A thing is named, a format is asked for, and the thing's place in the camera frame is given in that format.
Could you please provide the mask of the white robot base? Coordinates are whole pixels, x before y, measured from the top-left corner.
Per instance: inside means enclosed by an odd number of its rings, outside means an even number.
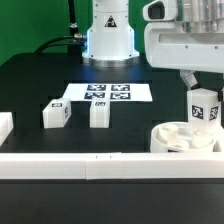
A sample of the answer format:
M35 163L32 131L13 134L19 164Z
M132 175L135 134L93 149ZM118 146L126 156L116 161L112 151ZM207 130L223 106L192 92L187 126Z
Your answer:
M83 62L123 67L139 61L134 30L129 25L129 0L92 0L93 22L87 31Z

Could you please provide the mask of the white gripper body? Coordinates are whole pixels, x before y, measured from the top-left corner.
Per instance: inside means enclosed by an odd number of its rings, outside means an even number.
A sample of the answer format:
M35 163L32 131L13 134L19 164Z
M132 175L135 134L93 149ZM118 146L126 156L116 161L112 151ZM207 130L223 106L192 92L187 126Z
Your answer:
M224 73L224 0L153 0L142 13L152 67Z

